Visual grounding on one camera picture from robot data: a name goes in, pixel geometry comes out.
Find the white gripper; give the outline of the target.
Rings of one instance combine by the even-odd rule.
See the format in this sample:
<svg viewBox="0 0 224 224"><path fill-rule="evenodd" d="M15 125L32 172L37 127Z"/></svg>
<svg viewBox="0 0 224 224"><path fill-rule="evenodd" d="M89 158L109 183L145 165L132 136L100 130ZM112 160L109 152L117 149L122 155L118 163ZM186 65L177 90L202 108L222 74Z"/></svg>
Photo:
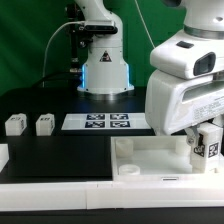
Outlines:
<svg viewBox="0 0 224 224"><path fill-rule="evenodd" d="M196 146L196 125L224 114L224 79L213 75L184 80L156 70L150 76L145 119L156 135L185 129L187 144Z"/></svg>

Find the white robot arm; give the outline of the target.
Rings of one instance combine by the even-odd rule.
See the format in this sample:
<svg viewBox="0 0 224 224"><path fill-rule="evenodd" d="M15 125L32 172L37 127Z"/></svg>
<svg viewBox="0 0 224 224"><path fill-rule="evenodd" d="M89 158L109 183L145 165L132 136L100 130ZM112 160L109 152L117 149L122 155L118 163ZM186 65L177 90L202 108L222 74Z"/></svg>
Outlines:
<svg viewBox="0 0 224 224"><path fill-rule="evenodd" d="M91 36L80 92L116 96L133 89L123 59L123 25L103 0L75 0ZM145 119L170 135L224 115L224 0L163 0L184 7L183 29L150 54L155 67L146 92Z"/></svg>

